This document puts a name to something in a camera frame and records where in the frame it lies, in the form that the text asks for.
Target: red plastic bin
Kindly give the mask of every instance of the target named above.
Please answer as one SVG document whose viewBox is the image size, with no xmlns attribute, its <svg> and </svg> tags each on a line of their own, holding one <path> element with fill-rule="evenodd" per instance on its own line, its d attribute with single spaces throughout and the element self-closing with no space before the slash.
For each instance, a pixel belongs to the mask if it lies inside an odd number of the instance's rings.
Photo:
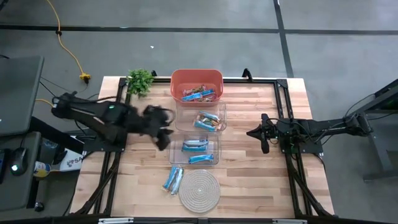
<svg viewBox="0 0 398 224">
<path fill-rule="evenodd" d="M 170 81 L 170 91 L 177 103 L 182 105 L 205 106 L 211 104 L 205 102 L 185 102 L 182 101 L 182 92 L 205 85 L 207 89 L 214 89 L 217 98 L 213 102 L 220 100 L 223 94 L 223 74 L 215 69 L 178 69 L 173 72 Z"/>
</svg>

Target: yellow extension cord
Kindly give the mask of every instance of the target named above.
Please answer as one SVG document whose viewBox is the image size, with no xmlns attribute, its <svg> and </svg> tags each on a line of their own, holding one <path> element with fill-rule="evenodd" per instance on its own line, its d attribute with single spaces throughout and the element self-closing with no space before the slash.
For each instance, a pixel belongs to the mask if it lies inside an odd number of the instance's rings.
<svg viewBox="0 0 398 224">
<path fill-rule="evenodd" d="M 83 80 L 83 81 L 85 81 L 86 84 L 88 84 L 88 80 L 91 79 L 91 75 L 89 75 L 89 74 L 87 74 L 87 73 L 85 73 L 85 72 L 83 71 L 83 69 L 82 69 L 82 67 L 81 67 L 81 65 L 80 65 L 80 63 L 79 63 L 79 60 L 76 58 L 76 56 L 75 56 L 72 52 L 70 52 L 70 50 L 68 50 L 68 49 L 62 44 L 62 41 L 61 41 L 61 33 L 60 33 L 60 32 L 61 32 L 61 22 L 60 22 L 60 18 L 58 17 L 57 11 L 55 10 L 54 6 L 51 4 L 50 0 L 46 0 L 46 1 L 50 4 L 50 6 L 51 6 L 51 8 L 52 8 L 52 10 L 53 10 L 53 12 L 54 12 L 54 14 L 55 14 L 55 17 L 57 18 L 57 22 L 58 22 L 58 32 L 57 32 L 57 36 L 58 36 L 58 41 L 60 42 L 61 47 L 62 47 L 64 50 L 66 50 L 66 51 L 70 54 L 70 56 L 73 57 L 73 59 L 75 59 L 75 61 L 76 61 L 76 63 L 77 63 L 77 66 L 78 66 L 79 69 L 80 69 L 80 76 L 79 76 L 80 79 Z"/>
<path fill-rule="evenodd" d="M 51 107 L 54 107 L 54 105 L 52 103 L 50 103 L 48 100 L 45 100 L 45 99 L 36 99 L 35 101 L 41 101 L 41 102 L 44 102 L 44 103 L 50 105 Z"/>
</svg>

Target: black desk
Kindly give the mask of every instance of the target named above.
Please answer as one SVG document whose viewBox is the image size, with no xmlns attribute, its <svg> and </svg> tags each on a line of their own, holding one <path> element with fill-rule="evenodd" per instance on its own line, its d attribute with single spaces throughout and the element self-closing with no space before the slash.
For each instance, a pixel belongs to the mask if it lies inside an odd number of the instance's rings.
<svg viewBox="0 0 398 224">
<path fill-rule="evenodd" d="M 23 139 L 22 147 L 27 148 L 28 168 L 25 174 L 14 176 L 11 174 L 7 163 L 3 182 L 0 184 L 0 211 L 24 207 L 32 208 L 34 206 L 37 191 L 31 190 L 31 188 L 32 185 L 38 184 L 34 180 L 33 171 L 40 151 L 40 133 L 33 132 L 26 135 L 1 137 L 0 148 L 14 150 L 21 145 Z"/>
</svg>

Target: computer mouse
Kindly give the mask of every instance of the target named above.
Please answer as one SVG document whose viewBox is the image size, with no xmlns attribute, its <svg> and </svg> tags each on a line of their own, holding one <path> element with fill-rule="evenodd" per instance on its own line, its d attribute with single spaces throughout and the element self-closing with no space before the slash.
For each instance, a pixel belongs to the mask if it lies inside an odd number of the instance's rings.
<svg viewBox="0 0 398 224">
<path fill-rule="evenodd" d="M 22 175 L 27 170 L 26 148 L 19 147 L 11 152 L 9 164 L 12 175 Z"/>
</svg>

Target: butcher block tabletop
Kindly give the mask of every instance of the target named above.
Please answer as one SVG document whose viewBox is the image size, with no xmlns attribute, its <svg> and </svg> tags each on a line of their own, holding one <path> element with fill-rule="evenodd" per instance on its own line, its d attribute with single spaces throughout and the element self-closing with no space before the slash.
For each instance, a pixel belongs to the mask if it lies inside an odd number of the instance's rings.
<svg viewBox="0 0 398 224">
<path fill-rule="evenodd" d="M 119 78 L 104 77 L 99 98 L 116 96 Z M 288 78 L 287 82 L 295 118 L 312 118 L 304 80 Z M 178 195 L 171 196 L 161 189 L 171 168 L 168 151 L 158 151 L 149 136 L 130 134 L 120 160 L 111 212 L 113 217 L 294 217 L 285 156 L 279 146 L 273 144 L 270 144 L 270 153 L 263 154 L 260 141 L 246 135 L 261 123 L 262 113 L 277 118 L 273 86 L 225 83 L 221 100 L 226 103 L 228 126 L 220 137 L 220 162 L 215 166 L 185 167 L 185 172 L 204 168 L 217 178 L 221 186 L 218 205 L 204 214 L 185 209 Z M 148 96 L 140 100 L 132 98 L 131 105 L 141 111 L 147 105 L 175 110 L 170 84 L 153 83 Z M 95 152 L 83 161 L 71 212 L 81 208 L 97 187 L 103 157 L 103 152 Z M 325 170 L 319 158 L 303 154 L 303 164 L 308 188 L 324 208 L 333 213 Z M 108 188 L 104 191 L 102 209 L 107 191 Z M 298 191 L 298 197 L 304 211 L 301 191 Z"/>
</svg>

